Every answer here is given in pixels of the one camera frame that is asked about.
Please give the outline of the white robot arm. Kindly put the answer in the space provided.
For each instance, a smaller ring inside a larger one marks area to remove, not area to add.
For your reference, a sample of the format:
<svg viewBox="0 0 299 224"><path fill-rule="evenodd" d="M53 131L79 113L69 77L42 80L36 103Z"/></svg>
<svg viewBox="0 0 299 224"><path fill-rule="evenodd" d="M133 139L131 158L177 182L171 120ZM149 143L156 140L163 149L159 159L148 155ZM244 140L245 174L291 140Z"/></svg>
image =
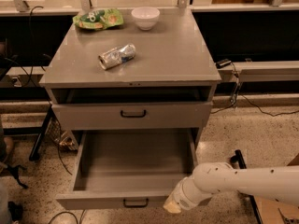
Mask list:
<svg viewBox="0 0 299 224"><path fill-rule="evenodd" d="M201 163L177 183L164 209L179 214L228 191L298 206L299 166L235 169L227 162Z"/></svg>

